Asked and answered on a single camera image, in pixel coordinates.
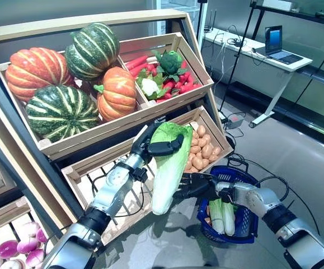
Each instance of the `laptop screen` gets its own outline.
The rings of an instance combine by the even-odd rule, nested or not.
[[[265,29],[265,53],[275,53],[282,50],[282,26],[267,27]]]

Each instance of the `laptop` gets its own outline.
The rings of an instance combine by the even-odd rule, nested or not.
[[[285,64],[292,64],[303,59],[300,56],[282,50],[283,27],[273,26],[265,28],[265,47],[258,48],[256,51],[271,59]]]

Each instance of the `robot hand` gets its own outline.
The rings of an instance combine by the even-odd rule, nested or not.
[[[173,198],[187,199],[199,197],[209,200],[218,199],[219,197],[215,191],[217,183],[217,177],[210,174],[183,173],[179,190],[174,193]]]

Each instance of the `basket handle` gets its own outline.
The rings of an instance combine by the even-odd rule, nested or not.
[[[245,173],[247,173],[248,169],[249,169],[249,164],[243,160],[240,160],[240,159],[235,159],[235,158],[228,158],[228,164],[227,166],[231,166],[230,165],[230,161],[236,161],[237,163],[240,163],[240,164],[243,164],[245,165]]]

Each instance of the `green striped squash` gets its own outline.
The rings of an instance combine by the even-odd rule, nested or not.
[[[63,85],[38,89],[26,113],[31,129],[51,142],[98,125],[98,110],[90,97]]]
[[[116,61],[119,40],[107,25],[94,22],[71,34],[73,44],[66,48],[65,57],[67,67],[75,77],[95,80]]]

